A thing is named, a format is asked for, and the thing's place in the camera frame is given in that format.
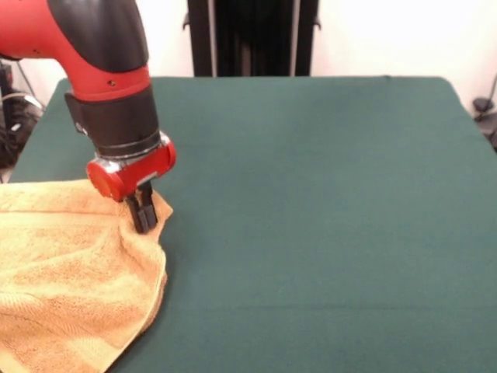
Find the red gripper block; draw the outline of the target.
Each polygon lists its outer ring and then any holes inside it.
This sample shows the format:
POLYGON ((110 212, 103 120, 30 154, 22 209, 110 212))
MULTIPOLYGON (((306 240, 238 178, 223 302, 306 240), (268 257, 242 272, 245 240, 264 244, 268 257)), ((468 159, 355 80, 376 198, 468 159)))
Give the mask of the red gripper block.
POLYGON ((86 166, 90 183, 104 196, 123 201, 130 211, 137 233, 147 233, 158 222, 152 200, 151 182, 165 175, 176 163, 176 149, 166 134, 160 134, 158 147, 147 154, 125 160, 94 158, 86 166), (140 187, 141 200, 132 195, 140 187))

